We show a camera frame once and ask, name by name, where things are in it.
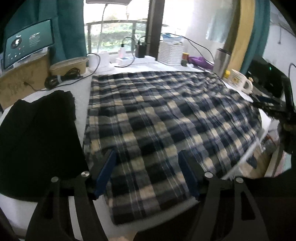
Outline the blue plaid pants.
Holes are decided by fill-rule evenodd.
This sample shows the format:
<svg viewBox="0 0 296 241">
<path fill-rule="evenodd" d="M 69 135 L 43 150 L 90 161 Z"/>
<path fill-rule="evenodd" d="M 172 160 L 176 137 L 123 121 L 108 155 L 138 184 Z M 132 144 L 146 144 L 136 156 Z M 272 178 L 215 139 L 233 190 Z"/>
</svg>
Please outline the blue plaid pants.
<svg viewBox="0 0 296 241">
<path fill-rule="evenodd" d="M 123 225 L 190 198 L 179 152 L 223 177 L 260 130 L 259 110 L 213 73 L 118 73 L 92 78 L 83 148 L 88 162 L 116 153 L 104 196 Z"/>
</svg>

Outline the black monitor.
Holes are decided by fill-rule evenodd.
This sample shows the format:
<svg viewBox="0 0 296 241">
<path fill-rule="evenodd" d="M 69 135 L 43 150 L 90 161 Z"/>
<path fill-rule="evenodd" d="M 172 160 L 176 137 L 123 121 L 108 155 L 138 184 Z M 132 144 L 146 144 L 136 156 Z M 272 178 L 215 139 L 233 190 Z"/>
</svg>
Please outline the black monitor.
<svg viewBox="0 0 296 241">
<path fill-rule="evenodd" d="M 256 89 L 275 98 L 282 98 L 284 76 L 283 72 L 258 55 L 254 56 L 246 73 L 247 78 L 253 79 Z"/>
</svg>

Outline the white printed mug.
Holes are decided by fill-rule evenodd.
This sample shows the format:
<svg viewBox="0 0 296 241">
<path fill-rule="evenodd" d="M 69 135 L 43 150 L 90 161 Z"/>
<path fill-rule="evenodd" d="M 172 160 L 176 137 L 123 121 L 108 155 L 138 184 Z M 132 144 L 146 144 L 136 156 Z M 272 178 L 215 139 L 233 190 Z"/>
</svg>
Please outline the white printed mug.
<svg viewBox="0 0 296 241">
<path fill-rule="evenodd" d="M 230 70 L 228 84 L 246 94 L 250 94 L 253 90 L 252 82 L 245 75 L 234 69 Z"/>
</svg>

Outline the small yellow bottle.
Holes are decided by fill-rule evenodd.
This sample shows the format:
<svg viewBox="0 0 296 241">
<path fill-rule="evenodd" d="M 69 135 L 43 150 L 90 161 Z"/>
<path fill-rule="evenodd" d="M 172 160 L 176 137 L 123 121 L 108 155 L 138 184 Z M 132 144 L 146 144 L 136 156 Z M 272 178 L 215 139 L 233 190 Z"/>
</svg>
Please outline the small yellow bottle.
<svg viewBox="0 0 296 241">
<path fill-rule="evenodd" d="M 231 74 L 230 70 L 226 70 L 223 77 L 227 79 L 229 78 L 230 74 Z"/>
</svg>

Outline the black folded garment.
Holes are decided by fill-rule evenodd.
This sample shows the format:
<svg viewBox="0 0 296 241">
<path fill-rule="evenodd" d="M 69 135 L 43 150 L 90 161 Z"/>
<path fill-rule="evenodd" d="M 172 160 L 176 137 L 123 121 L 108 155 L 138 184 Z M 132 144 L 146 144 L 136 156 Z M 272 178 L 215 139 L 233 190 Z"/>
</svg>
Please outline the black folded garment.
<svg viewBox="0 0 296 241">
<path fill-rule="evenodd" d="M 1 194 L 37 202 L 53 177 L 71 180 L 87 171 L 75 120 L 69 91 L 18 100 L 1 124 Z"/>
</svg>

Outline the stainless steel tumbler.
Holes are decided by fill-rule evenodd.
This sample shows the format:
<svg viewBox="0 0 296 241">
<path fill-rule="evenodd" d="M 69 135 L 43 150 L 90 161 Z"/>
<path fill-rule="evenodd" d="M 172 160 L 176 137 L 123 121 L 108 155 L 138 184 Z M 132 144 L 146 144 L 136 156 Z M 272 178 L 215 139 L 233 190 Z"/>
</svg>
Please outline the stainless steel tumbler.
<svg viewBox="0 0 296 241">
<path fill-rule="evenodd" d="M 213 72 L 222 78 L 230 62 L 231 52 L 218 48 L 214 58 Z"/>
</svg>

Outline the teal and yellow right curtain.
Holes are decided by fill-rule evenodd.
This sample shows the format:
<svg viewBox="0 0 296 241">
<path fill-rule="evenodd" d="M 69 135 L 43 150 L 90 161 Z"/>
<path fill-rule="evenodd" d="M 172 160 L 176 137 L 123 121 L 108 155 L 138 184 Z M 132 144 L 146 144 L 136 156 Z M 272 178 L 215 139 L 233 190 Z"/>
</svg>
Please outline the teal and yellow right curtain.
<svg viewBox="0 0 296 241">
<path fill-rule="evenodd" d="M 254 56 L 262 56 L 270 24 L 270 1 L 233 1 L 230 30 L 223 49 L 231 53 L 228 70 L 245 74 Z"/>
</svg>

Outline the purple cloth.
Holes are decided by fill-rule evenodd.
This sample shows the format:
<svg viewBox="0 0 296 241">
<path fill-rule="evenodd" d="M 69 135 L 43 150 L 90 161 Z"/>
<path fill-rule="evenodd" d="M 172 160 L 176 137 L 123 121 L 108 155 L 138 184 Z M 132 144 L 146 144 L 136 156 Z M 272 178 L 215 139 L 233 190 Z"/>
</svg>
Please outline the purple cloth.
<svg viewBox="0 0 296 241">
<path fill-rule="evenodd" d="M 195 56 L 189 56 L 188 62 L 193 64 L 196 67 L 201 67 L 208 70 L 213 70 L 213 64 L 208 62 L 204 57 L 195 57 Z"/>
</svg>

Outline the white perforated basket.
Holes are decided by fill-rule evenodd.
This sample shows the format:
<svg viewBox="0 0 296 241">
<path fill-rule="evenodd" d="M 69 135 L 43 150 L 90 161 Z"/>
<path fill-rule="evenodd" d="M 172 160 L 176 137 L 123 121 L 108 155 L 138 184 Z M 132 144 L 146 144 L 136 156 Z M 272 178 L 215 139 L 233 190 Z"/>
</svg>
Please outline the white perforated basket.
<svg viewBox="0 0 296 241">
<path fill-rule="evenodd" d="M 180 66 L 183 50 L 183 44 L 160 42 L 157 61 L 168 66 Z"/>
</svg>

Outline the white cylindrical cup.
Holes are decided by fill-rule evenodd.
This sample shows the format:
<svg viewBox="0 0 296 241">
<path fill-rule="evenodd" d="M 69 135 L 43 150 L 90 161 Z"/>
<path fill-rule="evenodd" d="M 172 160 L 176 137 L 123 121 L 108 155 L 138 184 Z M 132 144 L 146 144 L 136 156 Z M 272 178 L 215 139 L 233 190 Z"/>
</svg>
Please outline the white cylindrical cup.
<svg viewBox="0 0 296 241">
<path fill-rule="evenodd" d="M 88 55 L 88 67 L 91 71 L 106 69 L 109 64 L 109 54 L 107 52 Z"/>
</svg>

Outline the brown cardboard box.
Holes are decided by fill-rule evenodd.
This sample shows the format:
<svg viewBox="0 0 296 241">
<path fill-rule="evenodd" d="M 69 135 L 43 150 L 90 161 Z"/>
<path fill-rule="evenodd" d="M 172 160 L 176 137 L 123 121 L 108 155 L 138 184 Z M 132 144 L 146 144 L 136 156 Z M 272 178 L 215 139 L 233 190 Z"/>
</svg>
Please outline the brown cardboard box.
<svg viewBox="0 0 296 241">
<path fill-rule="evenodd" d="M 28 62 L 7 71 L 1 76 L 1 107 L 6 109 L 17 100 L 43 89 L 49 76 L 49 53 L 39 53 Z"/>
</svg>

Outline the black power adapter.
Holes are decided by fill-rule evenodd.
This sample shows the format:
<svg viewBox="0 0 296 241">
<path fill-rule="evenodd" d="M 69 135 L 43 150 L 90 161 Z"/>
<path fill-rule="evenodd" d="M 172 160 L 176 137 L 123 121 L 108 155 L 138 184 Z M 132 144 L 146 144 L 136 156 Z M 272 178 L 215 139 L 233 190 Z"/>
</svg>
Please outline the black power adapter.
<svg viewBox="0 0 296 241">
<path fill-rule="evenodd" d="M 144 58 L 147 50 L 147 45 L 145 42 L 138 41 L 135 46 L 135 56 L 137 58 Z"/>
</svg>

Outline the teal screen tablet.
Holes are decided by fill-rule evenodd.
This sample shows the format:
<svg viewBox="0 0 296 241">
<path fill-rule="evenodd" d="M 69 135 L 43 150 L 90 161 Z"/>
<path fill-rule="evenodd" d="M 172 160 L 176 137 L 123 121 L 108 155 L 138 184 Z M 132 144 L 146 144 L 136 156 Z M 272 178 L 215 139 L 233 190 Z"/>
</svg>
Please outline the teal screen tablet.
<svg viewBox="0 0 296 241">
<path fill-rule="evenodd" d="M 52 20 L 44 20 L 10 36 L 5 43 L 3 68 L 54 44 Z"/>
</svg>

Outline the teal left curtain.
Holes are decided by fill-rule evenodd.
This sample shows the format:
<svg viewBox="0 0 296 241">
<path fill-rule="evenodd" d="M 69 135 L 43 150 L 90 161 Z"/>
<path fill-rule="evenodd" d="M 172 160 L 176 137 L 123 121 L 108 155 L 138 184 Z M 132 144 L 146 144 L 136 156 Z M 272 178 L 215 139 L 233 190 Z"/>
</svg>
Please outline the teal left curtain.
<svg viewBox="0 0 296 241">
<path fill-rule="evenodd" d="M 83 1 L 1 1 L 1 45 L 21 29 L 52 20 L 51 63 L 86 56 Z"/>
</svg>

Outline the grey desk lamp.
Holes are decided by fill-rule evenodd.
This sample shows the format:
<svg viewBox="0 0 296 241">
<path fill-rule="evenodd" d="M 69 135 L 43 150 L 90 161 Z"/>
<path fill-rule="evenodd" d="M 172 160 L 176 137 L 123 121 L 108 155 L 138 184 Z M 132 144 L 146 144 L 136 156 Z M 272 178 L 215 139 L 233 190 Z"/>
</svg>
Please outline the grey desk lamp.
<svg viewBox="0 0 296 241">
<path fill-rule="evenodd" d="M 84 1 L 83 16 L 86 49 L 90 53 L 103 51 L 102 34 L 108 20 L 125 20 L 132 1 Z"/>
</svg>

